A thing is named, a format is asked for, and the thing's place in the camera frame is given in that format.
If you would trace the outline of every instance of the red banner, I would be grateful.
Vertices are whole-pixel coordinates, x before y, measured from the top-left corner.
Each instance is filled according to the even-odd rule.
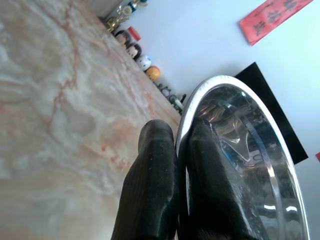
[[[313,0],[267,0],[241,22],[247,40],[253,46],[285,20]]]

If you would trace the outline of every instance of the white wall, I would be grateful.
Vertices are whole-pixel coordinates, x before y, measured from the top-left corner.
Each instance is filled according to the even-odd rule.
[[[238,22],[263,0],[150,0],[122,28],[177,91],[190,95],[214,75],[234,76],[253,62],[277,98],[309,159],[296,165],[312,239],[320,239],[320,1],[314,0],[256,45]]]

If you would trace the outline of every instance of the toy figure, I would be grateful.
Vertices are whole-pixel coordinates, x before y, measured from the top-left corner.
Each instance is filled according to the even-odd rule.
[[[140,57],[142,49],[139,46],[139,44],[131,43],[126,49],[126,51],[136,61]]]
[[[131,42],[130,34],[124,30],[118,31],[115,35],[115,38],[125,48],[127,48]]]
[[[161,77],[161,71],[156,66],[149,67],[145,73],[152,80],[152,82],[156,82]]]
[[[141,55],[137,60],[136,64],[143,70],[147,70],[151,65],[151,59],[147,55]]]

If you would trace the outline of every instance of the metal basin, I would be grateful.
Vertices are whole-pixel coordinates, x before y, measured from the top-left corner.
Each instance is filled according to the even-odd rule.
[[[216,76],[201,83],[182,114],[176,139],[179,158],[185,154],[195,117],[214,124],[222,150],[247,184],[269,238],[309,240],[293,161],[276,122],[259,97],[230,76]]]

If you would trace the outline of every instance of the black panel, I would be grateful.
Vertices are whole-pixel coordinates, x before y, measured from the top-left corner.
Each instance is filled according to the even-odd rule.
[[[294,164],[307,159],[306,151],[259,70],[258,65],[254,62],[235,77],[251,88],[269,109],[282,133]]]

